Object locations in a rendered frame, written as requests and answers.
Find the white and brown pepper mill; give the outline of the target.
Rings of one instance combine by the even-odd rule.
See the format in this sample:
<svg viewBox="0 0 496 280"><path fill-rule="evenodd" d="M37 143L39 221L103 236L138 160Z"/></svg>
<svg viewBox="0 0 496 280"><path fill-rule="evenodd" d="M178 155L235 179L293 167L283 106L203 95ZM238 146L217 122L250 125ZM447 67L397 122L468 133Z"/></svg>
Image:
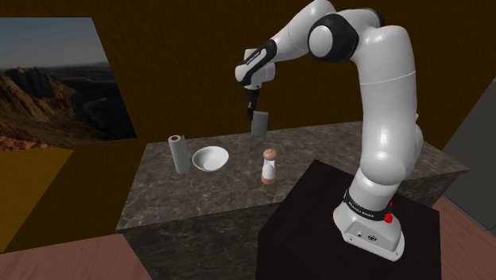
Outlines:
<svg viewBox="0 0 496 280"><path fill-rule="evenodd" d="M266 185L271 185L276 180L276 157L277 151L274 149L266 149L263 152L264 164L262 166L261 181Z"/></svg>

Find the grey paper towel roll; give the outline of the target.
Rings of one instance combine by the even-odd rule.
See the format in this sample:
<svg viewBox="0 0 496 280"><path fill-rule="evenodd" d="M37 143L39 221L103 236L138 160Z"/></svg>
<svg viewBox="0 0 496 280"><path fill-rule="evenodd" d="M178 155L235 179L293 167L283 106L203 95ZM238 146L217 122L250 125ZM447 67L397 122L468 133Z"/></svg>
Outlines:
<svg viewBox="0 0 496 280"><path fill-rule="evenodd" d="M186 173L190 167L187 143L183 135L172 135L168 139L172 159L179 174Z"/></svg>

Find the dark robot stand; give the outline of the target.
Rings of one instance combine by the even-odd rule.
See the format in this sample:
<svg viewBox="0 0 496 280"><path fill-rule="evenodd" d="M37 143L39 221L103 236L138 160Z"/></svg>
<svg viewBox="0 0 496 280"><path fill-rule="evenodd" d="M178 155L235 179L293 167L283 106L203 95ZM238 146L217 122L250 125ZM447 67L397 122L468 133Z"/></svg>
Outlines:
<svg viewBox="0 0 496 280"><path fill-rule="evenodd" d="M347 243L332 218L353 177L314 161L258 233L255 280L442 280L440 214L393 196L405 250L391 262Z"/></svg>

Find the white bowl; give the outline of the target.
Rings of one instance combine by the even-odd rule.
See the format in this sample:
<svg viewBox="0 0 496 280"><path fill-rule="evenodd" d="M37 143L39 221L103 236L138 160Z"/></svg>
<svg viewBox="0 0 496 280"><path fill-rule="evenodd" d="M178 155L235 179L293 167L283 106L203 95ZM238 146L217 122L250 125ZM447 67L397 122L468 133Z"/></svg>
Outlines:
<svg viewBox="0 0 496 280"><path fill-rule="evenodd" d="M229 153L220 146L206 146L192 156L193 165L204 172L221 169L228 161Z"/></svg>

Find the mountain landscape wall picture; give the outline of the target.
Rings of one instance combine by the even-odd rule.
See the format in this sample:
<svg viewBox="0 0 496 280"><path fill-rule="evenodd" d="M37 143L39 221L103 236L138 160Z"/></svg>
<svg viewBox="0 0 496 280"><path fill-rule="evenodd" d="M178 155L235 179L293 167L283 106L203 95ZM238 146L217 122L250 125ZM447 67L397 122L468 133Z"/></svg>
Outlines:
<svg viewBox="0 0 496 280"><path fill-rule="evenodd" d="M136 138L90 17L0 17L0 151Z"/></svg>

